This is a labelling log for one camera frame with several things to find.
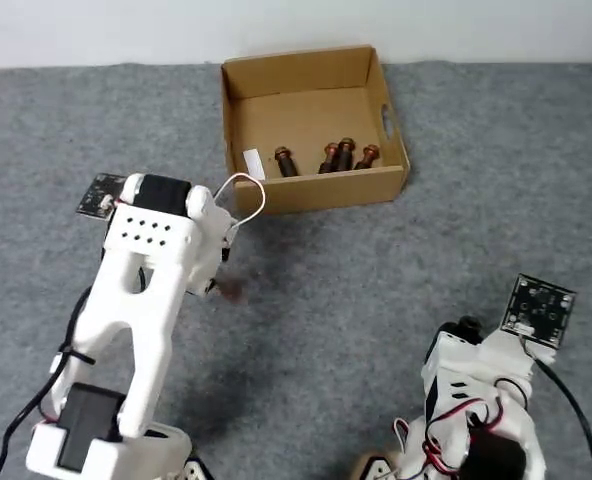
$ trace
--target white cable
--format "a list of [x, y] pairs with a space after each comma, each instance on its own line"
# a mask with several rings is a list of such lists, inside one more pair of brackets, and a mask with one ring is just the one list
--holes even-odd
[[394, 419], [394, 424], [392, 425], [392, 428], [394, 429], [394, 434], [396, 435], [396, 438], [398, 439], [398, 444], [400, 445], [400, 451], [404, 455], [405, 454], [405, 441], [403, 440], [403, 437], [400, 434], [400, 430], [398, 430], [399, 424], [402, 424], [403, 428], [405, 429], [405, 437], [407, 437], [407, 433], [409, 432], [409, 425], [404, 419], [402, 419], [400, 417], [396, 417]]
[[243, 177], [246, 178], [247, 180], [249, 180], [252, 183], [255, 183], [256, 186], [260, 189], [260, 194], [261, 194], [261, 202], [260, 202], [260, 206], [258, 207], [258, 209], [252, 213], [249, 217], [244, 218], [243, 220], [239, 220], [238, 222], [234, 223], [231, 227], [229, 227], [229, 230], [232, 230], [234, 228], [239, 228], [241, 225], [244, 225], [245, 223], [249, 222], [250, 220], [256, 218], [260, 212], [263, 211], [263, 209], [265, 208], [265, 202], [267, 200], [267, 196], [265, 195], [265, 188], [263, 187], [263, 184], [260, 183], [258, 180], [256, 180], [254, 177], [246, 174], [246, 173], [242, 173], [242, 172], [238, 172], [233, 174], [231, 177], [229, 177], [225, 183], [223, 183], [218, 190], [216, 190], [216, 193], [214, 194], [214, 201], [218, 200], [218, 197], [220, 196], [221, 193], [223, 193], [223, 190], [225, 190], [225, 188], [232, 183], [232, 181], [235, 178], [239, 178], [239, 177]]

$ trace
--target bolt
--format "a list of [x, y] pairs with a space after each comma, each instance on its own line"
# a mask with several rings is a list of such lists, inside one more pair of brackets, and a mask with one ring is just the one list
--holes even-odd
[[274, 152], [274, 158], [278, 162], [278, 168], [283, 177], [297, 177], [298, 170], [294, 160], [292, 160], [292, 152], [287, 147], [278, 147]]
[[353, 151], [356, 148], [356, 143], [352, 138], [345, 137], [338, 142], [340, 153], [338, 155], [338, 171], [346, 171], [352, 169], [354, 161]]
[[367, 145], [363, 148], [363, 159], [356, 164], [354, 170], [372, 168], [374, 160], [380, 157], [380, 150], [376, 145]]
[[328, 143], [324, 149], [325, 152], [325, 161], [320, 164], [318, 168], [318, 173], [330, 173], [336, 170], [338, 167], [338, 157], [336, 154], [338, 153], [338, 144], [337, 143]]

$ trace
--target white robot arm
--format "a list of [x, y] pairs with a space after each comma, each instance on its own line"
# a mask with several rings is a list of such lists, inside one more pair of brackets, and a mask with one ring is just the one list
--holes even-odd
[[[259, 213], [262, 185], [236, 176], [261, 189]], [[192, 450], [187, 434], [155, 423], [153, 414], [183, 296], [203, 296], [214, 286], [246, 221], [236, 221], [215, 203], [229, 181], [213, 196], [203, 186], [135, 174], [124, 181], [119, 198], [103, 199], [100, 208], [115, 206], [105, 253], [72, 315], [69, 340], [54, 359], [49, 391], [54, 418], [34, 429], [26, 459], [30, 470], [61, 480], [210, 478], [198, 463], [186, 465]], [[151, 272], [142, 291], [134, 288], [140, 269]], [[94, 359], [126, 328], [134, 348], [129, 391], [89, 384]]]
[[395, 420], [400, 453], [372, 457], [361, 480], [544, 480], [528, 413], [532, 367], [553, 363], [574, 297], [520, 275], [500, 327], [487, 338], [471, 317], [444, 324], [421, 371], [425, 415], [410, 424]]

